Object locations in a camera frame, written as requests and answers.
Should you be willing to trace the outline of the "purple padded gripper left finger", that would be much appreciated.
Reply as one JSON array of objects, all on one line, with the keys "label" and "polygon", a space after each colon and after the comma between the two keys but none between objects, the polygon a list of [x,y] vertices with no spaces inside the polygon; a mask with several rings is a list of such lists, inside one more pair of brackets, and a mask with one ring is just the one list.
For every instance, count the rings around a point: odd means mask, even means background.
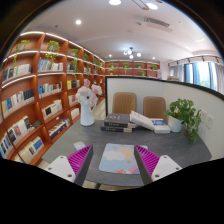
[{"label": "purple padded gripper left finger", "polygon": [[93,156],[93,146],[88,145],[68,157],[60,155],[45,170],[65,180],[82,186]]}]

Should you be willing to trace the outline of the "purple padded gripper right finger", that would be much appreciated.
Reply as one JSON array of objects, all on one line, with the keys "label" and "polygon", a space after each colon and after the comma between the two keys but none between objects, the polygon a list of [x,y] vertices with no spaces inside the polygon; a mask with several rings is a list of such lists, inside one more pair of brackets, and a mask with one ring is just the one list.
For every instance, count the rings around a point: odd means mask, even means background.
[{"label": "purple padded gripper right finger", "polygon": [[134,146],[134,155],[145,185],[181,170],[168,155],[159,156],[140,145]]}]

